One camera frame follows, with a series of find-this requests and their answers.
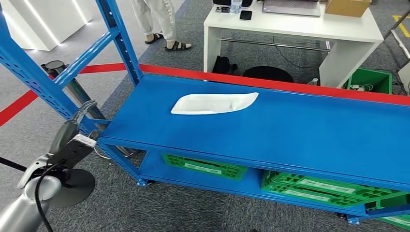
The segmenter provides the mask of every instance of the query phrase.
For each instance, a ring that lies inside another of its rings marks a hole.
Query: water bottle
[[[317,86],[318,85],[318,79],[313,78],[311,81],[309,81],[308,85]]]
[[[231,14],[239,14],[242,6],[242,0],[231,0],[231,10],[229,13]]]

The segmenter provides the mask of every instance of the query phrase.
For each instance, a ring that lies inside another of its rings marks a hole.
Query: black cable
[[[274,36],[272,36],[272,43],[275,43],[275,37],[274,37]],[[279,52],[280,56],[285,59],[285,61],[287,61],[289,64],[291,64],[291,65],[293,65],[293,66],[295,66],[295,67],[298,67],[298,68],[300,68],[300,69],[311,69],[311,68],[316,68],[316,67],[320,66],[320,64],[315,64],[315,65],[312,65],[312,66],[301,67],[301,66],[299,66],[299,65],[297,65],[297,64],[292,63],[290,60],[288,60],[288,59],[286,58],[286,56],[284,56],[284,55],[282,54],[282,51],[281,51],[277,46],[275,46],[275,48],[276,48],[276,50]]]
[[[58,163],[56,163],[56,164],[53,164],[53,165],[52,165],[51,167],[49,167],[45,172],[43,172],[43,174],[40,176],[40,178],[39,178],[39,180],[38,180],[38,182],[37,182],[37,184],[36,184],[36,189],[35,189],[35,192],[34,192],[34,198],[35,198],[35,200],[36,200],[37,209],[38,209],[38,211],[39,211],[40,217],[41,217],[41,219],[43,220],[43,223],[44,223],[45,227],[47,228],[48,232],[53,232],[53,228],[51,228],[50,223],[48,222],[47,218],[45,217],[43,208],[41,207],[41,202],[40,202],[40,197],[39,197],[40,184],[41,184],[41,181],[44,179],[44,177],[45,177],[51,170],[53,170],[53,169],[54,169],[55,167],[57,167],[58,165],[61,165],[61,164],[65,163],[65,161],[66,161],[66,160],[63,159],[62,161],[60,161],[60,162],[58,162]]]
[[[9,166],[9,167],[11,167],[11,168],[15,168],[15,169],[17,169],[17,170],[20,170],[20,171],[22,171],[22,172],[25,172],[26,171],[26,167],[24,167],[24,166],[22,166],[22,165],[20,165],[20,164],[18,164],[18,163],[14,163],[14,162],[12,162],[12,161],[10,161],[10,160],[8,160],[8,159],[5,159],[5,158],[2,158],[2,157],[0,157],[0,163],[2,163],[2,164],[4,164],[4,165],[7,165],[7,166]]]

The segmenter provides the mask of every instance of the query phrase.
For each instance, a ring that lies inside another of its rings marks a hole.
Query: person
[[[166,51],[183,51],[191,49],[190,43],[176,41],[175,11],[170,0],[131,0],[132,8],[144,35],[145,43],[165,38]],[[152,15],[155,14],[162,28],[162,33],[153,33]]]

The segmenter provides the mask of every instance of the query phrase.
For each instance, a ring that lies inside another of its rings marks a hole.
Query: cardboard box
[[[362,17],[363,13],[371,4],[371,0],[328,0],[326,13]]]

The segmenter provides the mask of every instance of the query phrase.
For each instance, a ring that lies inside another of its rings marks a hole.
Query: green plastic crate
[[[392,197],[389,199],[378,200],[366,204],[366,210],[383,209],[391,206],[399,206],[410,203],[410,194],[402,195],[398,197]]]
[[[404,195],[404,196],[399,196],[399,197],[394,197],[390,199],[368,203],[366,204],[366,210],[383,209],[389,206],[399,206],[399,205],[409,204],[409,203],[410,203],[410,195]],[[410,215],[382,217],[382,218],[378,218],[377,220],[395,225],[397,227],[400,227],[406,230],[410,230]]]
[[[263,186],[275,185],[283,183],[287,185],[298,186],[306,189],[317,190],[335,195],[342,195],[360,200],[359,203],[368,203],[376,200],[392,198],[396,196],[406,195],[407,192],[391,190],[386,188],[371,187],[365,185],[357,185],[334,180],[326,180],[304,175],[296,175],[290,173],[279,173],[266,171],[269,173],[266,180],[263,181]]]
[[[352,85],[365,84],[373,86],[370,92],[392,94],[392,75],[367,69],[357,69],[345,83],[344,88],[350,89]]]
[[[410,231],[410,216],[409,215],[383,217],[383,218],[378,218],[378,220]]]
[[[269,172],[270,171],[265,171],[262,183],[264,183],[265,180],[269,178]],[[327,203],[340,207],[348,207],[351,205],[361,203],[361,200],[356,198],[328,193],[324,191],[317,191],[314,189],[308,189],[300,186],[287,185],[280,182],[273,182],[270,185],[262,184],[261,189],[264,191],[280,193],[288,196],[302,198],[305,200]]]
[[[165,163],[168,165],[213,174],[221,177],[231,178],[235,180],[240,180],[247,169],[246,167],[241,167],[227,163],[219,163],[201,159],[189,159],[169,154],[163,154],[162,157]]]

